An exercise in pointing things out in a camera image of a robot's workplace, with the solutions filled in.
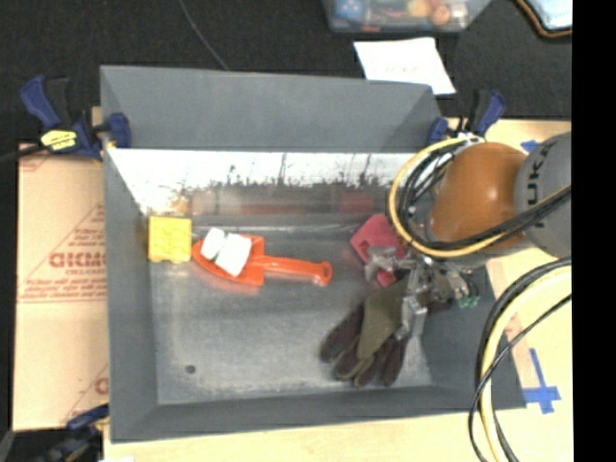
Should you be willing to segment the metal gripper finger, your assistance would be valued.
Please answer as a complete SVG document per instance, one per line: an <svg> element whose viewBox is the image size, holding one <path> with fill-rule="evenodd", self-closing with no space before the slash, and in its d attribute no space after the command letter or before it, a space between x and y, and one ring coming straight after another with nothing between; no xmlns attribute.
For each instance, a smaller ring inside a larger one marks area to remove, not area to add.
<svg viewBox="0 0 616 462"><path fill-rule="evenodd" d="M428 309L416 295L408 295L400 304L400 324L394 336L401 339L421 338Z"/></svg>
<svg viewBox="0 0 616 462"><path fill-rule="evenodd" d="M370 246L367 250L368 260L364 265L367 281L377 283L395 283L410 272L404 261L397 257L394 246Z"/></svg>

